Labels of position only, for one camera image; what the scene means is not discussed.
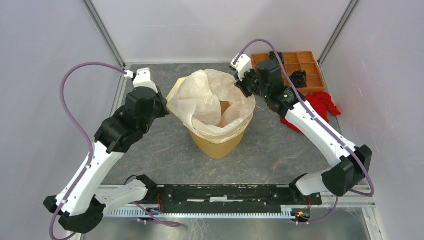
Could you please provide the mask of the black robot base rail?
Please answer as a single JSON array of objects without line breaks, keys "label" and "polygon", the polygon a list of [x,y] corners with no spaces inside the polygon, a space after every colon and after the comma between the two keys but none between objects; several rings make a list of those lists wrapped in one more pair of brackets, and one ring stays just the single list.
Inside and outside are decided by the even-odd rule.
[{"label": "black robot base rail", "polygon": [[147,187],[138,202],[162,214],[276,214],[282,206],[308,207],[323,203],[320,193],[302,195],[292,184],[165,184],[147,175],[131,177]]}]

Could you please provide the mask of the cream translucent plastic trash bag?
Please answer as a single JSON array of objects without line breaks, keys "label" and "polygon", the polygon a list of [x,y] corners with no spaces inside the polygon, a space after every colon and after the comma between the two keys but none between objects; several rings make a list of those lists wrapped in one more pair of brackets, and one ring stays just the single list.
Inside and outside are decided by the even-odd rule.
[{"label": "cream translucent plastic trash bag", "polygon": [[255,97],[245,97],[231,74],[214,69],[180,78],[166,99],[168,109],[192,133],[214,144],[244,131],[256,107]]}]

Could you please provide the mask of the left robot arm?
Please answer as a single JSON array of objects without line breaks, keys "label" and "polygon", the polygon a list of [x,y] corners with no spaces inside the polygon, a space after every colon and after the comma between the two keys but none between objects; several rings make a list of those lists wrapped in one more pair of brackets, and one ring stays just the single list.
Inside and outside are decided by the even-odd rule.
[{"label": "left robot arm", "polygon": [[135,179],[103,195],[97,190],[108,172],[130,147],[150,130],[155,119],[168,115],[167,101],[158,86],[138,86],[125,104],[105,119],[94,136],[88,155],[71,181],[57,195],[43,202],[63,229],[86,234],[96,228],[104,216],[127,204],[153,203],[157,190]]}]

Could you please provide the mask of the yellow mesh trash bin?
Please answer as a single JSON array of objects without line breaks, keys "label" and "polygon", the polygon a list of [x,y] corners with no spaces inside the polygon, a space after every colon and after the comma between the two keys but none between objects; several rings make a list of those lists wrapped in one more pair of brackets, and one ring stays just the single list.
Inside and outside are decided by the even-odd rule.
[{"label": "yellow mesh trash bin", "polygon": [[[186,77],[179,78],[175,85],[170,90],[170,93],[166,97],[167,100],[170,100],[178,91],[181,84],[185,81]],[[175,112],[175,109],[168,103],[168,109],[171,113],[173,113],[179,120],[180,117]],[[224,142],[221,143],[214,143],[209,141],[206,138],[202,138],[201,136],[196,135],[194,132],[192,132],[185,124],[184,126],[188,129],[188,133],[190,134],[192,140],[194,143],[210,158],[218,160],[222,159],[225,156],[227,156],[230,152],[232,152],[242,141],[244,133],[250,124],[251,120],[253,119],[253,113],[252,115],[247,119],[247,122],[244,123],[241,128],[234,133],[232,136],[225,139]]]}]

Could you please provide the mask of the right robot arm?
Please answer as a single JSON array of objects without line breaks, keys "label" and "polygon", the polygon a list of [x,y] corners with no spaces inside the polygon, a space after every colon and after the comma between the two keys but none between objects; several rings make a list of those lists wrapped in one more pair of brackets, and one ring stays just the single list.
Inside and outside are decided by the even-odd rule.
[{"label": "right robot arm", "polygon": [[302,204],[309,195],[330,192],[344,196],[360,183],[369,170],[372,150],[345,139],[331,127],[300,93],[284,85],[282,70],[272,60],[261,61],[252,68],[250,58],[243,56],[230,63],[235,71],[235,86],[245,97],[262,97],[268,108],[299,129],[323,154],[330,167],[317,173],[296,178],[289,189],[289,199]]}]

